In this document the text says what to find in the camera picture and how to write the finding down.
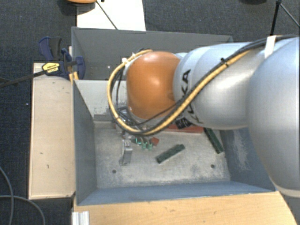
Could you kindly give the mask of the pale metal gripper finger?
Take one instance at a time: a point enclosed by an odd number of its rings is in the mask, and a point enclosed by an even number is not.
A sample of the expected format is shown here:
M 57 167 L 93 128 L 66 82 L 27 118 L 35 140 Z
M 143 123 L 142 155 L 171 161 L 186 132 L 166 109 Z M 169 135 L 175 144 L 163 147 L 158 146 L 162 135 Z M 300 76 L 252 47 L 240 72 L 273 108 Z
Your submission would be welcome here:
M 133 147 L 131 141 L 126 140 L 124 142 L 124 165 L 128 165 L 131 162 Z
M 124 158 L 124 151 L 125 151 L 125 140 L 122 140 L 122 144 L 121 144 L 121 156 L 119 159 L 119 164 L 123 165 L 123 158 Z

